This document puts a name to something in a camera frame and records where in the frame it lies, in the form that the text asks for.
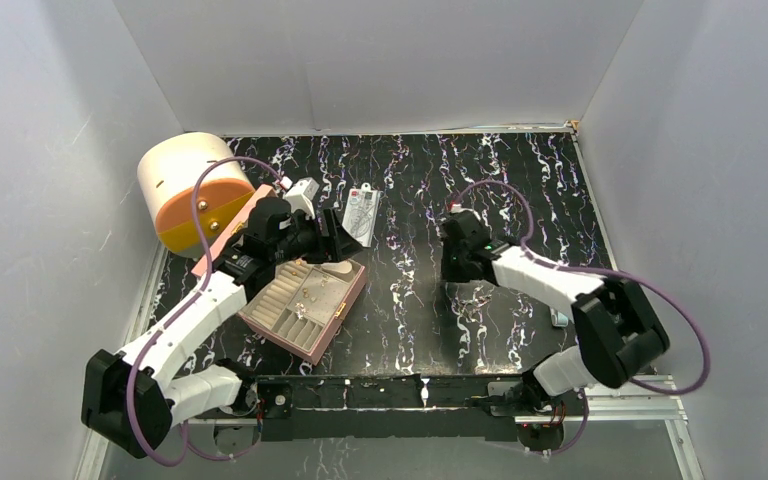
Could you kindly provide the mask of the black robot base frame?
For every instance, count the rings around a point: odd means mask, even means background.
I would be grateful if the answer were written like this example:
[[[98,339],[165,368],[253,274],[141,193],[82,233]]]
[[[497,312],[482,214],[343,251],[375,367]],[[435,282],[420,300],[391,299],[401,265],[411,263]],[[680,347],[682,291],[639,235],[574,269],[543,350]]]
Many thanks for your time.
[[[565,422],[586,410],[579,393],[548,398],[520,374],[260,375],[244,392],[245,409],[213,408],[198,420],[261,426],[266,442],[461,437],[540,451],[559,448]]]

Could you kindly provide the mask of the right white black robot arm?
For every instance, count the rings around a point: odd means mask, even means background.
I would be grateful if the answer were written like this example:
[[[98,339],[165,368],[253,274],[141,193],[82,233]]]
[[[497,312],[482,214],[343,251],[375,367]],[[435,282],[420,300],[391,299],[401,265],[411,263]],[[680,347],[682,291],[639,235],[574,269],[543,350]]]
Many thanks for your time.
[[[441,239],[444,281],[515,290],[572,321],[576,345],[523,375],[524,403],[537,414],[550,413],[570,390],[596,383],[619,388],[669,350],[669,336],[636,281],[552,266],[512,241],[492,238],[470,211],[451,214]]]

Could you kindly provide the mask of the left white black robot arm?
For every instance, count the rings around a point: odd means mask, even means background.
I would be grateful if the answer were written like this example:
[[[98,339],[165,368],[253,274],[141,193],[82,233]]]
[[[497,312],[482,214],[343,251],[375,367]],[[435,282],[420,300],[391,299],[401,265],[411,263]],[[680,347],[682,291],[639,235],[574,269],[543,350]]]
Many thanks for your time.
[[[275,280],[278,266],[338,263],[363,248],[331,208],[309,214],[282,198],[257,200],[172,311],[117,352],[88,360],[81,423],[135,458],[173,465],[156,451],[171,430],[219,407],[246,416],[259,400],[250,374],[230,361],[179,377],[189,356]]]

